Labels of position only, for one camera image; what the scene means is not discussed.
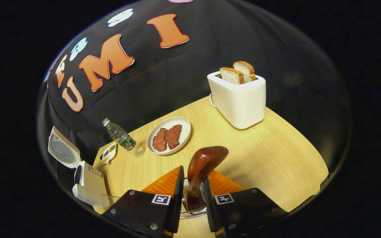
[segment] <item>bread slice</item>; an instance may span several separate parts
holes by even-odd
[[[233,84],[243,84],[245,83],[243,73],[239,70],[227,67],[220,68],[221,77],[227,82]]]
[[[250,65],[250,63],[247,63],[245,61],[237,61],[233,64],[233,68],[243,73],[243,79],[245,80],[245,83],[257,79],[257,77],[255,77],[254,74],[254,68],[252,67],[252,65]]]

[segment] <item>bottle cap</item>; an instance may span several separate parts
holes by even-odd
[[[110,123],[110,120],[108,120],[108,118],[105,118],[105,119],[103,120],[103,125],[104,125],[104,126],[107,126],[109,123]]]

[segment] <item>plate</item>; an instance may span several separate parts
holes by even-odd
[[[152,139],[154,138],[154,136],[156,136],[156,134],[160,131],[160,129],[166,128],[168,130],[178,124],[182,125],[182,132],[180,133],[180,136],[179,136],[179,145],[176,146],[176,148],[174,149],[170,149],[167,144],[167,149],[162,152],[154,149],[154,147],[152,146]],[[174,152],[180,150],[187,143],[187,141],[189,140],[189,137],[191,136],[191,131],[192,131],[191,123],[186,118],[181,116],[169,118],[163,121],[162,123],[158,124],[158,126],[156,126],[151,131],[151,133],[148,136],[147,147],[152,153],[156,155],[173,154]]]

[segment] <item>meat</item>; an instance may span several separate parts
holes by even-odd
[[[182,125],[175,125],[170,128],[165,134],[165,140],[168,143],[169,149],[174,149],[179,145],[179,136],[182,132]]]
[[[158,151],[165,151],[167,149],[167,142],[165,140],[166,128],[161,128],[156,136],[152,139],[152,146]]]

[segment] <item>plastic bottle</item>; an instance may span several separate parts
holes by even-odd
[[[103,120],[103,125],[107,128],[110,137],[125,150],[133,152],[136,157],[141,157],[144,154],[145,149],[137,145],[136,141],[123,128],[110,122],[108,118]]]

